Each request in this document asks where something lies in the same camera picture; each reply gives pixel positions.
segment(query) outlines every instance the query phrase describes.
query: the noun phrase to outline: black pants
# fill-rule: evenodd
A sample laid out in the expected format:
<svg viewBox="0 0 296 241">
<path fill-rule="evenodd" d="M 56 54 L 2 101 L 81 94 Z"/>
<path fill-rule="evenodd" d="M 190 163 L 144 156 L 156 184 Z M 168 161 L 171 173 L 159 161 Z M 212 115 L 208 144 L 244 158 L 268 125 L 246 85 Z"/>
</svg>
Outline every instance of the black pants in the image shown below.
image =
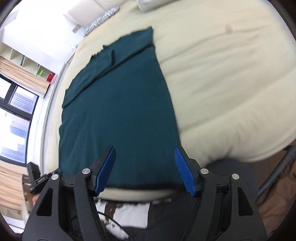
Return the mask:
<svg viewBox="0 0 296 241">
<path fill-rule="evenodd" d="M 221 176 L 237 173 L 255 201 L 258 195 L 257 181 L 248 164 L 235 159 L 223 159 L 210 164 L 207 169 Z M 125 229 L 136 241 L 180 241 L 191 220 L 195 205 L 196 199 L 186 191 L 180 192 L 170 203 L 150 205 L 146 229 L 132 227 L 125 227 Z"/>
</svg>

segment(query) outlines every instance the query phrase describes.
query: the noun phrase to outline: green object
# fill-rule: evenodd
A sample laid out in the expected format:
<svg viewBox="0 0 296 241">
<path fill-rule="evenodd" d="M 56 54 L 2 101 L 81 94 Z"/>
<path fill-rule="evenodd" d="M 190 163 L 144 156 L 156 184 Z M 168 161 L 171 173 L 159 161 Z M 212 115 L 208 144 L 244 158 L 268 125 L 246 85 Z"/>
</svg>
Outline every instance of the green object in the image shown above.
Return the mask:
<svg viewBox="0 0 296 241">
<path fill-rule="evenodd" d="M 44 70 L 42 69 L 42 70 L 40 70 L 40 72 L 39 72 L 39 76 L 41 76 L 42 74 L 43 74 L 43 72 L 44 72 Z"/>
<path fill-rule="evenodd" d="M 183 186 L 174 161 L 176 118 L 153 45 L 153 30 L 124 36 L 91 57 L 66 90 L 59 168 L 74 175 L 116 149 L 107 187 Z"/>
</svg>

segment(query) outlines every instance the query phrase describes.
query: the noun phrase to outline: blue gripper pad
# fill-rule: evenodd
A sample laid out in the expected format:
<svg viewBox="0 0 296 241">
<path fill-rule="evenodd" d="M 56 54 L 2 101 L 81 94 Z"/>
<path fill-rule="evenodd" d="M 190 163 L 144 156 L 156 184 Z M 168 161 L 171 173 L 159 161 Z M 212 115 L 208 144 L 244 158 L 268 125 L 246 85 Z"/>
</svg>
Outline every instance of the blue gripper pad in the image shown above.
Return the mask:
<svg viewBox="0 0 296 241">
<path fill-rule="evenodd" d="M 178 167 L 179 173 L 181 174 L 187 192 L 189 192 L 192 196 L 195 196 L 197 193 L 195 188 L 195 179 L 179 147 L 175 149 L 175 163 Z"/>
<path fill-rule="evenodd" d="M 111 148 L 107 157 L 102 164 L 100 171 L 96 176 L 96 186 L 94 188 L 94 193 L 99 195 L 102 191 L 104 191 L 107 181 L 109 179 L 110 173 L 114 166 L 116 160 L 116 150 L 114 147 Z"/>
</svg>

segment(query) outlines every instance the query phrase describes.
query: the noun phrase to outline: black cable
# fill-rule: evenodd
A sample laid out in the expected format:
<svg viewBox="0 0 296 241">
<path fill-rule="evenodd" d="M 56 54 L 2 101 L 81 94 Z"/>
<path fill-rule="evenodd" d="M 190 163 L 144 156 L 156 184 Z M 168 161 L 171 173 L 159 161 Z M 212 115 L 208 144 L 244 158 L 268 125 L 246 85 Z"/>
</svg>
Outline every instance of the black cable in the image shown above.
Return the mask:
<svg viewBox="0 0 296 241">
<path fill-rule="evenodd" d="M 103 216 L 105 216 L 105 217 L 107 217 L 107 218 L 109 218 L 112 222 L 114 222 L 118 227 L 120 227 L 124 232 L 126 232 L 126 234 L 129 236 L 129 237 L 131 237 L 131 239 L 133 240 L 133 241 L 136 241 L 135 240 L 135 238 L 129 233 L 129 232 L 127 232 L 118 222 L 116 222 L 113 218 L 111 218 L 109 215 L 107 215 L 107 214 L 105 214 L 105 213 L 102 213 L 102 212 L 99 212 L 98 211 L 98 214 L 101 214 L 101 215 L 103 215 Z M 75 218 L 77 218 L 77 215 L 74 215 L 72 218 L 71 218 L 71 220 L 73 220 L 73 219 L 75 219 Z"/>
</svg>

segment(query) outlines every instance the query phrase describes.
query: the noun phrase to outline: window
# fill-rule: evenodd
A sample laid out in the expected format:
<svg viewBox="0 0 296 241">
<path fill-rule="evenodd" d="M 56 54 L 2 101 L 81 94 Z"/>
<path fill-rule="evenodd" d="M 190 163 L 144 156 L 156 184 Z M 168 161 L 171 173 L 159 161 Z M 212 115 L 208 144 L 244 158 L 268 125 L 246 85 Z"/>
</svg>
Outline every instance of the window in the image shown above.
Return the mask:
<svg viewBox="0 0 296 241">
<path fill-rule="evenodd" d="M 0 160 L 25 166 L 38 96 L 0 74 Z"/>
</svg>

